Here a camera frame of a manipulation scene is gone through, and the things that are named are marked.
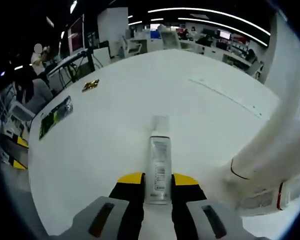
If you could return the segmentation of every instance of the ceiling light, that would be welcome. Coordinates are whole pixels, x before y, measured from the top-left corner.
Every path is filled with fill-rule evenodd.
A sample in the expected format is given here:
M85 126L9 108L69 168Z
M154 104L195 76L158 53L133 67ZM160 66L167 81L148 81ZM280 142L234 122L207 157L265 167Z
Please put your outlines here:
M270 32L264 30L262 27L259 27L257 25L255 25L254 23L247 21L241 17L237 17L222 11L215 11L215 10L210 10L210 9L204 9L204 8L194 8L194 7L170 7L170 8L161 8L161 9L156 9L156 10L150 10L148 11L148 13L155 13L155 12L161 12L161 11L168 11L168 10L192 10L192 11L203 11L203 12L210 12L210 13L214 13L214 14L221 14L230 18L234 18L237 20L240 20L246 24L250 24L251 26L261 30L262 32L268 34L270 36Z
M131 26L131 25L140 24L140 23L142 23L142 21L135 21L135 22L129 23L128 25Z
M225 27L225 28L228 28L228 29L232 29L234 31L237 31L239 33L242 33L256 41L258 41L259 43L265 45L266 47L268 46L266 43L264 43L263 41L259 40L258 38L254 37L254 36L251 36L250 34L244 32L244 31L241 31L239 29L236 29L232 26L227 26L227 25L224 25L224 24L221 24L221 23L217 23L217 22L214 22L214 21L207 21L207 20L202 20L202 19L195 19L195 18L185 18L185 17L178 17L179 20L188 20L188 21L197 21L197 22L204 22L204 23L208 23L208 24L215 24L215 25L218 25L218 26L222 26L222 27Z
M153 21L162 21L163 20L163 18L154 18L154 19L151 19L151 22L153 22Z
M71 7L70 7L70 14L72 14L72 12L74 11L76 5L77 5L77 0L74 0Z
M23 67L22 65L21 66L17 66L17 67L14 68L14 70L22 69L22 67Z
M54 23L48 17L46 17L46 21L51 25L51 27L55 27Z

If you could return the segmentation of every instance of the gold candy wrapper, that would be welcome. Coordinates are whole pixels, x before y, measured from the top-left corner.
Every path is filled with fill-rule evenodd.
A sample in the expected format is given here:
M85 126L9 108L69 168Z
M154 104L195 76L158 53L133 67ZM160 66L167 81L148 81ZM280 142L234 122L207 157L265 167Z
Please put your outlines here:
M82 92L85 92L85 91L88 91L88 90L91 90L91 89L94 89L98 86L98 83L99 83L99 79L98 80L94 80L94 81L91 81L91 82L87 82L83 89L82 89Z

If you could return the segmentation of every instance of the person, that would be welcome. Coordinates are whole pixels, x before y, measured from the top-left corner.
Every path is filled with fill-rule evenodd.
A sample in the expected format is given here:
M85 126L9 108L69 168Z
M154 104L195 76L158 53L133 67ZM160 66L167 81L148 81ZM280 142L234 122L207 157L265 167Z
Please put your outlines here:
M37 114L53 98L53 95L41 78L15 81L16 100L25 108Z
M42 49L42 45L37 43L34 45L34 52L31 56L31 64L34 72L38 76L38 78L42 79L46 85L50 88L49 80L45 73L45 67L43 62L47 60L48 53L50 52L50 47L44 47Z

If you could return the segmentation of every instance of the red stripe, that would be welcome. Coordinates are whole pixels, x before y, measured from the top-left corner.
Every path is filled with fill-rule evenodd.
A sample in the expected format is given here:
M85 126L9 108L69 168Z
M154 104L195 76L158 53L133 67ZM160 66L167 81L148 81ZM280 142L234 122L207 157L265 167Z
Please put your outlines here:
M280 184L280 187L279 187L279 193L278 193L278 198L277 198L277 200L276 200L276 208L278 209L278 210L283 210L283 209L281 209L281 207L280 207L280 200L281 200L281 191L282 191L282 186L283 186L283 182Z
M239 178L242 178L242 179L245 179L245 180L250 180L250 178L246 178L246 177L243 177L243 176L240 176L240 175L236 174L236 173L234 172L234 170L232 169L232 164L233 164L233 163L234 163L234 159L232 158L232 160L231 160L231 167L230 167L231 172L232 172L234 175L238 176Z

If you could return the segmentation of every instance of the ceiling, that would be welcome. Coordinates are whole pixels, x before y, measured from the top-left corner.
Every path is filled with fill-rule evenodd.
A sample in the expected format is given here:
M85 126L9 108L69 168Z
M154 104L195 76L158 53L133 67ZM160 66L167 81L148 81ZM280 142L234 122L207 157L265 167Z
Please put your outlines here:
M210 9L243 18L267 31L270 30L270 18L275 13L265 0L151 0L142 3L131 0L78 0L70 14L72 3L73 0L21 0L7 4L3 0L0 7L0 47L3 51L0 55L0 71L7 68L9 61L13 67L28 64L36 43L50 45L56 51L61 32L67 24L74 22L83 13L93 16L93 19L107 7L128 7L128 14L133 15L129 21L145 23L153 18L165 18L170 22L178 22L180 17L195 18L190 15L193 12L187 10L148 13L149 10L171 7ZM205 14L210 21L232 26L269 42L269 36L265 33L234 18L216 13L194 13ZM54 27L47 23L47 17L54 23Z

